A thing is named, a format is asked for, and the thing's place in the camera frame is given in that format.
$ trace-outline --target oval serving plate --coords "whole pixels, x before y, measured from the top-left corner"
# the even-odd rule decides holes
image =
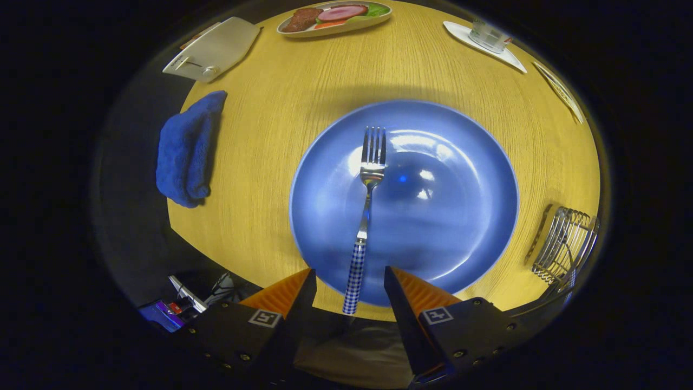
[[[291,18],[287,18],[287,20],[281,22],[277,26],[277,32],[284,35],[285,37],[291,37],[291,38],[309,38],[309,37],[321,37],[324,35],[330,35],[330,34],[337,34],[337,33],[345,33],[347,31],[353,31],[353,30],[358,30],[359,28],[366,28],[370,26],[375,26],[376,24],[380,24],[388,20],[392,16],[392,7],[386,6],[385,4],[381,3],[376,3],[375,1],[332,1],[331,3],[325,3],[321,4],[319,6],[315,6],[313,8],[319,8],[322,10],[328,10],[334,6],[345,6],[353,4],[355,6],[370,6],[371,4],[376,4],[377,6],[382,6],[389,8],[389,11],[384,14],[380,15],[377,17],[372,17],[370,19],[361,19],[358,21],[354,22],[347,22],[344,24],[338,24],[337,26],[329,26],[329,27],[323,27],[323,28],[318,28],[315,30],[315,27],[317,26],[316,24],[313,24],[312,26],[308,27],[306,30],[303,31],[297,31],[295,33],[284,33],[281,29],[286,27],[289,24],[289,21]]]

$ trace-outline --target white saucer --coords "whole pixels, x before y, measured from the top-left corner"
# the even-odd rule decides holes
[[[461,40],[468,46],[471,46],[479,51],[483,51],[484,53],[489,54],[490,56],[496,57],[497,59],[514,66],[515,68],[519,69],[522,73],[527,73],[527,70],[522,65],[522,63],[517,59],[517,57],[513,53],[510,52],[508,48],[505,48],[505,50],[502,53],[494,53],[469,39],[469,32],[471,31],[471,28],[461,26],[457,23],[452,22],[443,22],[443,25],[445,26],[445,28],[448,29],[448,31],[450,31],[450,34],[453,34],[453,36],[455,36],[458,40]]]

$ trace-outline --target wooden table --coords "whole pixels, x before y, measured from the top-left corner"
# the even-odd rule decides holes
[[[549,203],[596,215],[599,165],[590,127],[573,118],[532,65],[528,74],[472,49],[443,27],[458,17],[399,1],[392,18],[366,30],[291,40],[276,32],[292,12],[264,27],[246,58],[209,84],[196,83],[182,111],[209,92],[229,93],[206,203],[168,202],[170,224],[200,252],[261,287],[307,267],[288,218],[296,168],[333,121],[369,103],[423,99],[464,112],[503,146],[518,179],[520,215],[500,261],[459,292],[502,310],[537,299],[547,285],[525,256]],[[314,306],[341,312],[343,295],[318,281]],[[359,317],[394,321],[392,310],[360,304]]]

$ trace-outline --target plate of food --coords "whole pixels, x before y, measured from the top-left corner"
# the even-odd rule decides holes
[[[391,16],[390,7],[373,1],[333,1],[296,10],[277,32],[291,38],[321,37],[375,26]]]

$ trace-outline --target fork tines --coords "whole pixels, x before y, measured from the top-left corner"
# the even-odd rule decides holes
[[[384,165],[385,146],[385,128],[366,126],[366,132],[363,136],[361,162]]]

